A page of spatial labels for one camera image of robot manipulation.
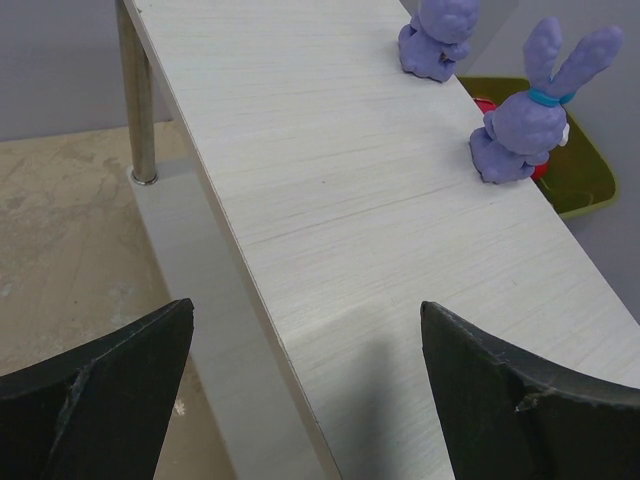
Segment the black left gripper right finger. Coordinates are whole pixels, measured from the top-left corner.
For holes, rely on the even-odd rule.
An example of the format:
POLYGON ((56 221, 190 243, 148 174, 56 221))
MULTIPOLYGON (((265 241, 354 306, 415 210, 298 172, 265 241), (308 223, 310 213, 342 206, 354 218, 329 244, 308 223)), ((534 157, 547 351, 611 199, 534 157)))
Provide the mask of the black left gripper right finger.
POLYGON ((438 303, 420 314, 456 478, 638 478, 638 389, 553 363, 438 303))

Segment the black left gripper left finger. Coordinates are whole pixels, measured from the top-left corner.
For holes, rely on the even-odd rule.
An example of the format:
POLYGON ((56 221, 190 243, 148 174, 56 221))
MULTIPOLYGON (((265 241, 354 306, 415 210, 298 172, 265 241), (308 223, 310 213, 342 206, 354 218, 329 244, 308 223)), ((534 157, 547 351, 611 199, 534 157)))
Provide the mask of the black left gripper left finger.
POLYGON ((193 331, 176 300, 2 376, 2 478, 153 478, 193 331))

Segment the purple bunny with blue bow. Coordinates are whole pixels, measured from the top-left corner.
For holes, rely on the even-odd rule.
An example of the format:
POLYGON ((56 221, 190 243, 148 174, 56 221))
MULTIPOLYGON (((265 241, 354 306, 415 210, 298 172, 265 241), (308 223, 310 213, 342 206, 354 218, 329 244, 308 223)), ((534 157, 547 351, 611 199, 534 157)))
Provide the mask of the purple bunny with blue bow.
POLYGON ((523 46, 529 89, 509 96, 483 117, 484 126, 469 139, 473 165, 486 183, 504 184, 532 176, 547 163, 550 151, 568 141, 564 105, 593 77, 607 69, 624 40, 608 26, 584 36, 557 72, 563 46, 560 22, 542 19, 523 46))

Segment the purple bunny with strawberry cake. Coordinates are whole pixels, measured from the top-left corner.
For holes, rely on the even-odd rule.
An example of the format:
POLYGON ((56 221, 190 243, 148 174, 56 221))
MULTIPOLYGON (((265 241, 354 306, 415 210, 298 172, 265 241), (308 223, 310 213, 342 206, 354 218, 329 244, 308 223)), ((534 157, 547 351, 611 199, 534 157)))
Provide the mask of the purple bunny with strawberry cake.
POLYGON ((439 83, 470 54, 479 14, 478 0, 423 0, 398 34, 402 70, 439 83))

